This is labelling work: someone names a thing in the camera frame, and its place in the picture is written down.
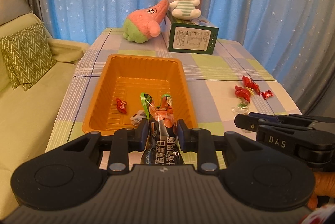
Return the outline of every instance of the checkered tablecloth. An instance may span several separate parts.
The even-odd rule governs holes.
[[[284,88],[238,42],[218,39],[213,55],[170,53],[161,36],[137,44],[123,39],[122,29],[107,28],[85,53],[76,68],[46,151],[84,134],[81,128],[86,111],[110,54],[134,54],[181,60],[199,127],[210,130],[214,135],[223,135],[225,131],[236,131],[252,139],[255,138],[254,133],[242,132],[236,128],[233,121],[236,113],[232,108],[240,102],[234,95],[235,85],[242,86],[243,75],[252,77],[259,84],[261,91],[270,89],[274,93],[274,97],[268,100],[264,100],[261,96],[253,96],[249,105],[250,112],[300,114]],[[139,163],[140,157],[141,153],[130,153],[130,165]],[[183,158],[187,164],[196,163],[195,153],[185,153]],[[218,158],[223,167],[221,153],[218,153]]]

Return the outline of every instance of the red candy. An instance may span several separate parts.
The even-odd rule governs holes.
[[[262,92],[262,96],[264,99],[268,99],[269,97],[273,97],[273,93],[270,90],[267,90],[266,92]]]
[[[256,84],[255,82],[253,82],[251,80],[251,78],[243,76],[242,80],[243,80],[243,84],[244,84],[245,87],[247,87],[249,89],[253,89],[257,93],[257,95],[261,94],[261,91],[259,89],[259,85]]]
[[[238,98],[245,99],[247,102],[250,103],[251,94],[247,89],[235,85],[235,95]]]
[[[116,107],[117,107],[119,112],[127,113],[126,104],[127,104],[126,101],[121,100],[120,98],[116,98]]]

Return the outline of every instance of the black snack package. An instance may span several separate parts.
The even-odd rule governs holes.
[[[152,97],[141,94],[141,102],[149,121],[149,140],[141,158],[145,165],[182,165],[184,161],[176,144],[177,131],[173,116],[171,96],[162,96],[155,107]]]

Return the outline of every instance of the tray rim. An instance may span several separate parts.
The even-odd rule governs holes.
[[[174,59],[174,58],[162,58],[162,57],[154,57],[154,56],[138,56],[138,55],[131,55],[131,54],[110,54],[103,66],[103,70],[101,72],[101,75],[99,77],[98,83],[94,89],[93,95],[90,99],[90,103],[88,105],[88,110],[86,112],[84,121],[83,121],[83,125],[82,125],[82,131],[84,132],[84,134],[87,134],[89,132],[92,131],[92,129],[89,126],[89,122],[92,116],[92,111],[94,108],[94,105],[97,101],[98,98],[98,92],[101,89],[102,86],[102,82],[103,79],[105,77],[105,75],[107,74],[107,69],[108,67],[106,66],[106,64],[110,63],[110,61],[113,58],[144,58],[144,59],[154,59],[154,60],[168,60],[168,61],[174,61],[177,63],[178,69],[181,73],[181,77],[182,77],[182,84],[184,85],[185,89],[186,89],[186,100],[189,102],[190,105],[190,116],[191,116],[191,120],[195,121],[195,125],[193,125],[194,127],[198,127],[198,122],[195,116],[195,112],[194,112],[194,107],[193,107],[193,102],[190,96],[190,91],[188,89],[188,85],[186,82],[186,77],[185,77],[185,72],[183,69],[183,65],[182,62],[179,59]]]

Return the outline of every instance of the green striped shirt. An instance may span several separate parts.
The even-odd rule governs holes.
[[[180,9],[183,13],[183,16],[190,16],[191,11],[195,9],[195,7],[192,1],[181,0],[181,1],[178,1],[176,9]]]

